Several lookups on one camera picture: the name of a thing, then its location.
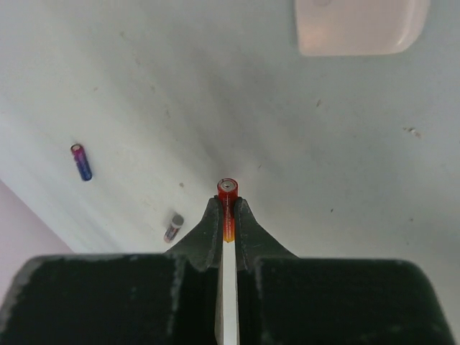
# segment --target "battery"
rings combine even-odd
[[[83,181],[89,181],[93,178],[93,173],[89,167],[88,158],[86,157],[85,149],[81,144],[74,144],[70,147],[73,159],[77,164],[78,172]]]
[[[223,178],[217,183],[217,196],[224,209],[224,241],[235,240],[234,207],[238,198],[238,183],[232,178]]]
[[[170,243],[174,240],[183,224],[184,217],[182,217],[180,214],[175,214],[171,219],[171,223],[165,232],[166,243]]]

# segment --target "purple battery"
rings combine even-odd
[[[70,148],[72,152],[73,159],[77,164],[78,172],[80,173],[81,179],[83,181],[89,181],[93,178],[93,173],[91,172],[91,168],[89,167],[88,158],[86,158],[85,149],[81,144],[74,144]]]

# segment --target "red battery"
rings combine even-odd
[[[238,198],[238,183],[231,178],[223,178],[217,184],[217,196],[224,208],[224,241],[235,240],[234,207]]]

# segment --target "gray battery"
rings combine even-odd
[[[166,243],[170,243],[174,240],[183,224],[184,218],[180,214],[175,214],[171,219],[171,223],[165,232]]]

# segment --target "pink wall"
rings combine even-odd
[[[0,304],[17,270],[31,257],[72,252],[0,181]]]

